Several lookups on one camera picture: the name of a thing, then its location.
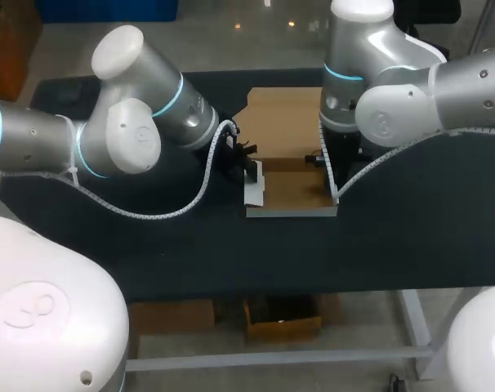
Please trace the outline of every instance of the cardboard box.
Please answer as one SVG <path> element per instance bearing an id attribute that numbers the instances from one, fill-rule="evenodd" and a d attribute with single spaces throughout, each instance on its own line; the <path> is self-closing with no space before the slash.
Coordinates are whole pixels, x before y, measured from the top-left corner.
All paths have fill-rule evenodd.
<path id="1" fill-rule="evenodd" d="M 7 18 L 27 62 L 42 32 L 41 16 L 33 0 L 0 0 L 0 11 Z"/>
<path id="2" fill-rule="evenodd" d="M 138 335 L 199 332 L 215 325 L 212 300 L 135 303 L 129 314 Z"/>
<path id="3" fill-rule="evenodd" d="M 239 141 L 258 146 L 251 158 L 261 162 L 264 176 L 264 184 L 257 184 L 264 191 L 263 206 L 247 206 L 247 217 L 336 215 L 325 170 L 305 163 L 306 155 L 320 151 L 320 91 L 319 87 L 253 88 L 247 107 L 235 116 Z"/>
<path id="4" fill-rule="evenodd" d="M 247 300 L 243 306 L 250 341 L 307 341 L 322 328 L 322 318 L 310 296 L 262 297 Z"/>
<path id="5" fill-rule="evenodd" d="M 16 100 L 41 24 L 30 0 L 0 2 L 0 99 Z"/>

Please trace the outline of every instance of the robotic arm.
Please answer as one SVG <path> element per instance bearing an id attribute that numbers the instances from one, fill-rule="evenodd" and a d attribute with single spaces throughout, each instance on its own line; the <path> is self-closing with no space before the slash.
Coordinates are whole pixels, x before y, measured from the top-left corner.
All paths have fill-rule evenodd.
<path id="1" fill-rule="evenodd" d="M 219 115 L 138 28 L 110 32 L 91 66 L 102 88 L 86 122 L 0 101 L 0 171 L 59 174 L 73 157 L 81 172 L 106 178 L 147 172 L 160 156 L 160 135 L 195 152 L 210 148 Z M 235 139 L 228 146 L 230 158 L 237 154 L 232 164 L 249 164 Z"/>
<path id="2" fill-rule="evenodd" d="M 395 147 L 438 131 L 495 126 L 495 50 L 446 63 L 396 28 L 391 0 L 333 0 L 320 119 Z"/>

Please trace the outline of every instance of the gray floor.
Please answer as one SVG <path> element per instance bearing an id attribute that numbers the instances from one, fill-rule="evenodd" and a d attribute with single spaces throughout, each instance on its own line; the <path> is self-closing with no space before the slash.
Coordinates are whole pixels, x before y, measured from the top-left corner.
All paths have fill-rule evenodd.
<path id="1" fill-rule="evenodd" d="M 327 38 L 328 0 L 180 0 L 174 23 L 137 24 L 146 37 L 181 70 L 271 69 L 321 66 Z M 467 53 L 480 0 L 462 0 L 462 19 L 454 26 L 420 26 L 422 37 L 452 51 Z M 288 25 L 294 21 L 295 26 Z M 20 103 L 27 105 L 38 82 L 91 73 L 91 54 L 115 24 L 49 24 L 30 62 Z M 483 47 L 495 46 L 495 18 Z M 1 215 L 9 215 L 2 210 Z M 457 290 L 420 291 L 430 327 L 435 328 Z M 402 345 L 404 330 L 398 308 L 388 292 L 347 293 L 341 296 L 347 324 L 328 327 L 308 345 L 293 348 L 388 348 Z M 241 331 L 220 327 L 196 335 L 146 336 L 143 358 L 282 350 L 286 347 L 245 346 Z M 415 381 L 409 361 L 240 367 L 142 373 L 127 390 L 213 391 L 382 391 L 390 372 L 409 379 L 416 392 L 450 392 L 448 380 Z"/>

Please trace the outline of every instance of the open cardboard box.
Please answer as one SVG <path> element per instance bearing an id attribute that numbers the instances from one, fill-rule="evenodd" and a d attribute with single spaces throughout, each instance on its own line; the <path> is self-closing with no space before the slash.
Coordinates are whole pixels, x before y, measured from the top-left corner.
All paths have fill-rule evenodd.
<path id="1" fill-rule="evenodd" d="M 246 179 L 247 217 L 335 216 L 322 168 L 304 157 L 320 151 L 319 87 L 257 87 L 235 116 L 239 141 L 258 145 L 259 181 Z"/>

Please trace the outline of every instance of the metal table leg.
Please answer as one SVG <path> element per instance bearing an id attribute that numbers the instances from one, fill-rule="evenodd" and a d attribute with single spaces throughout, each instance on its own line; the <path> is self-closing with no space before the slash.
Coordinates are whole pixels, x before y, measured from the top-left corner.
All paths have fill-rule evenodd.
<path id="1" fill-rule="evenodd" d="M 474 55 L 478 51 L 479 43 L 487 31 L 487 28 L 491 24 L 493 15 L 495 12 L 495 0 L 486 0 L 484 9 L 482 10 L 482 15 L 479 18 L 478 24 L 476 25 L 475 35 L 469 46 L 469 55 Z"/>

